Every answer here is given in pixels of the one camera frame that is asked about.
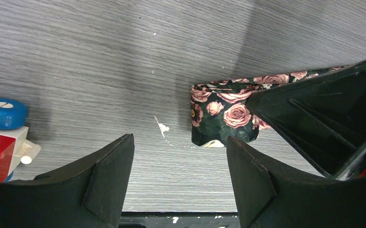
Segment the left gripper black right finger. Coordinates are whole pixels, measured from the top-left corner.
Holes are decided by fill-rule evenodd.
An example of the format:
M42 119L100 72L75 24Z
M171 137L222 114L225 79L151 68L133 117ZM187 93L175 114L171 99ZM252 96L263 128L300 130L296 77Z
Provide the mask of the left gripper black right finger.
M227 139L227 161L243 228L366 228L366 176L313 175L235 137Z

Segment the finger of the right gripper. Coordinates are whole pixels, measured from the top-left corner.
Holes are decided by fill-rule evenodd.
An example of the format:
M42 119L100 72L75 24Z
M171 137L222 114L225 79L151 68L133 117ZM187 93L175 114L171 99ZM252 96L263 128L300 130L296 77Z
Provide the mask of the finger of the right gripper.
M366 169L366 60L258 92L246 107L323 176Z

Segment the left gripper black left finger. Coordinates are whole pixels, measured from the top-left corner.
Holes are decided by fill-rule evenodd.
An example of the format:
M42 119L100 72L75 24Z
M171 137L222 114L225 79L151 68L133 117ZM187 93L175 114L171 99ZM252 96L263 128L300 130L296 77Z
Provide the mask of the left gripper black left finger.
M116 228L134 159L134 136L32 180L0 183L0 228Z

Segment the pink floral black tie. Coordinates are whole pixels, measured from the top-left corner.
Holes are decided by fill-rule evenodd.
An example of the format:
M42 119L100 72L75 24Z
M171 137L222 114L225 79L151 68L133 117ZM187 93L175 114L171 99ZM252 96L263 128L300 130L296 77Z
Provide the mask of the pink floral black tie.
M191 86L192 142L200 147L225 147L234 136L250 143L270 126L246 108L247 99L260 91L310 79L339 67L227 79Z

